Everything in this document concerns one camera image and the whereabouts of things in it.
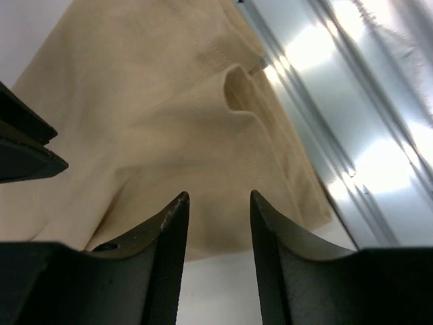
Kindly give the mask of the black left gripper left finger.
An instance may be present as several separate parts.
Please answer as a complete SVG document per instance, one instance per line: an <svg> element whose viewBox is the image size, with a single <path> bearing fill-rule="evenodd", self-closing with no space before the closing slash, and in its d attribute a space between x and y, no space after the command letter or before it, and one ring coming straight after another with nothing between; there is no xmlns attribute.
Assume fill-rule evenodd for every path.
<svg viewBox="0 0 433 325"><path fill-rule="evenodd" d="M123 235L76 251L57 242L1 245L2 324L174 324L189 195Z"/></svg>

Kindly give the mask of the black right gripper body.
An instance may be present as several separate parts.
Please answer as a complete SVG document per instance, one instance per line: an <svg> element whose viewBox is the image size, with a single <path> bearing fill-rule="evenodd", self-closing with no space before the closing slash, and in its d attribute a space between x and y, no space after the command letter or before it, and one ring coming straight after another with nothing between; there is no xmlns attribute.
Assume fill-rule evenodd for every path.
<svg viewBox="0 0 433 325"><path fill-rule="evenodd" d="M51 178L68 163L48 150L57 131L1 85L1 183Z"/></svg>

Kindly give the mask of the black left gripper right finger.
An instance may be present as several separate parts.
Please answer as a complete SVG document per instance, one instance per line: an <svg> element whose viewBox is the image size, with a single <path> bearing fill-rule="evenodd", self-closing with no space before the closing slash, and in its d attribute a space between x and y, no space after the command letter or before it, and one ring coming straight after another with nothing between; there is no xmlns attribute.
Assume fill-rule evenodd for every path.
<svg viewBox="0 0 433 325"><path fill-rule="evenodd" d="M264 324L431 324L432 249L354 252L300 227L259 192L250 225Z"/></svg>

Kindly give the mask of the beige t shirt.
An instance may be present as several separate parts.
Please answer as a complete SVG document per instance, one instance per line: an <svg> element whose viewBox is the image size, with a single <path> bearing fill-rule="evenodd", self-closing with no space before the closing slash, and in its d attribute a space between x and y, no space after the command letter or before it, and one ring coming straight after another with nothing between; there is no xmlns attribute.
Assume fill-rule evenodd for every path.
<svg viewBox="0 0 433 325"><path fill-rule="evenodd" d="M190 197L185 258L251 246L250 193L313 231L329 203L231 1L74 1L13 92L68 168L1 186L1 239L91 250Z"/></svg>

